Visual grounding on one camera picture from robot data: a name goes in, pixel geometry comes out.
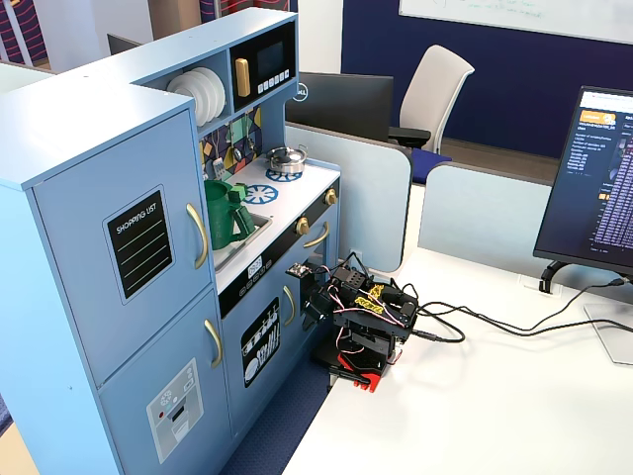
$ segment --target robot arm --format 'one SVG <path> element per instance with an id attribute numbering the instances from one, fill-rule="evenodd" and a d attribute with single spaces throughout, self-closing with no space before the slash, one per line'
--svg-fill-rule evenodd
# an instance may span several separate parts
<path id="1" fill-rule="evenodd" d="M 287 273 L 301 280 L 304 330 L 331 320 L 337 334 L 329 338 L 337 365 L 330 372 L 373 392 L 397 344 L 404 343 L 417 318 L 417 299 L 390 283 L 353 270 L 345 261 L 331 272 L 295 264 Z"/>

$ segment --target oven knob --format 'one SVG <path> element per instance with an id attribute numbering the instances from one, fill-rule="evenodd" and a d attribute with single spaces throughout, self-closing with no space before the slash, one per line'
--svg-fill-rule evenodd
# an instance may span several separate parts
<path id="1" fill-rule="evenodd" d="M 325 204 L 327 206 L 335 205 L 338 201 L 336 198 L 336 191 L 333 188 L 330 188 L 325 192 Z"/>
<path id="2" fill-rule="evenodd" d="M 310 232 L 310 225 L 308 224 L 308 218 L 299 218 L 297 225 L 295 226 L 295 233 L 299 236 L 305 236 Z"/>

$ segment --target dell monitor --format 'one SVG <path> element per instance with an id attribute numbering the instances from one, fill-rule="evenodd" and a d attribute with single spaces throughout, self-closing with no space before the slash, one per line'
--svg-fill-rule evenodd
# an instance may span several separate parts
<path id="1" fill-rule="evenodd" d="M 302 72 L 286 120 L 379 142 L 389 138 L 394 78 Z"/>
<path id="2" fill-rule="evenodd" d="M 633 92 L 584 87 L 534 256 L 633 274 Z M 633 325 L 633 307 L 586 306 L 592 320 Z M 596 326 L 615 362 L 633 335 Z"/>

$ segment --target stainless steel pot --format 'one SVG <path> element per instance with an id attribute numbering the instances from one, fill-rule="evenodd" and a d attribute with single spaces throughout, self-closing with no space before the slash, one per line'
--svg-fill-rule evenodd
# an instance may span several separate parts
<path id="1" fill-rule="evenodd" d="M 266 153 L 268 168 L 279 173 L 302 173 L 308 158 L 308 149 L 299 145 L 299 148 L 280 146 Z"/>

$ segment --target gold microwave handle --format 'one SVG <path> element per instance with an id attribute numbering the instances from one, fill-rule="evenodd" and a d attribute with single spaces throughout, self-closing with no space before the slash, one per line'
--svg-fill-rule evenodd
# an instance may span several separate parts
<path id="1" fill-rule="evenodd" d="M 237 76 L 237 95 L 239 97 L 250 96 L 250 76 L 248 74 L 248 60 L 243 58 L 235 60 L 235 75 Z"/>
<path id="2" fill-rule="evenodd" d="M 310 242 L 306 242 L 304 244 L 305 248 L 313 247 L 313 246 L 315 246 L 317 244 L 321 244 L 325 240 L 325 238 L 327 238 L 329 236 L 329 224 L 327 222 L 325 222 L 323 224 L 323 227 L 325 228 L 325 232 L 323 233 L 323 235 L 321 237 L 317 237 L 315 240 L 311 240 Z"/>
<path id="3" fill-rule="evenodd" d="M 191 203 L 187 204 L 187 213 L 191 216 L 191 219 L 196 223 L 196 227 L 198 228 L 198 232 L 200 233 L 200 238 L 202 239 L 202 253 L 200 257 L 196 259 L 196 263 L 194 264 L 196 269 L 202 267 L 202 264 L 207 260 L 207 256 L 209 255 L 209 240 L 207 239 L 207 232 L 205 231 L 205 224 L 200 219 L 200 215 L 194 208 L 194 205 Z"/>

